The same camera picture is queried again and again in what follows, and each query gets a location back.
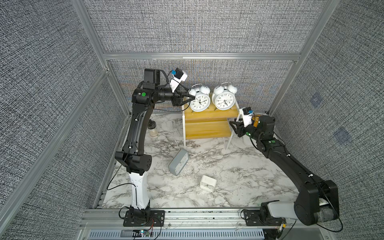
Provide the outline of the white twin-bell alarm clock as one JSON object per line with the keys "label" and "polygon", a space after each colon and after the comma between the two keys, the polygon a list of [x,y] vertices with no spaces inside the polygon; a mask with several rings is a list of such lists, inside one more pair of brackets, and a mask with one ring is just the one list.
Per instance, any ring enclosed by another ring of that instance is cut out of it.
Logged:
{"label": "white twin-bell alarm clock", "polygon": [[231,109],[236,102],[235,94],[238,89],[231,82],[221,83],[214,88],[212,101],[218,110],[226,111]]}

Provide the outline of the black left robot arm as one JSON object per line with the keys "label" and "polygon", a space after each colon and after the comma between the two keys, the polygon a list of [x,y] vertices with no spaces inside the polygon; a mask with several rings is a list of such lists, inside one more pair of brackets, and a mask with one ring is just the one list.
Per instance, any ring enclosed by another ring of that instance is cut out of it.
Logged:
{"label": "black left robot arm", "polygon": [[115,153],[116,160],[129,173],[133,187],[131,206],[122,217],[125,227],[147,224],[163,226],[150,207],[147,177],[152,156],[144,153],[146,132],[156,103],[170,101],[174,107],[181,107],[194,100],[187,90],[178,90],[178,86],[187,79],[187,74],[177,68],[169,75],[163,70],[144,70],[144,80],[132,95],[132,116],[127,139],[122,150]]}

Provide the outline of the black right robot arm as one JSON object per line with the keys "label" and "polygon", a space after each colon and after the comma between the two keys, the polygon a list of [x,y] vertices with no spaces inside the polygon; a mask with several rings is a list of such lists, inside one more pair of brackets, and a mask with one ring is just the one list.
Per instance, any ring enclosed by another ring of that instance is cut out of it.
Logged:
{"label": "black right robot arm", "polygon": [[294,183],[299,194],[293,202],[271,201],[262,203],[260,220],[295,219],[306,226],[317,225],[340,217],[337,185],[325,181],[303,164],[274,136],[275,118],[260,116],[257,126],[243,121],[231,121],[238,137],[247,136],[254,147],[275,163]]}

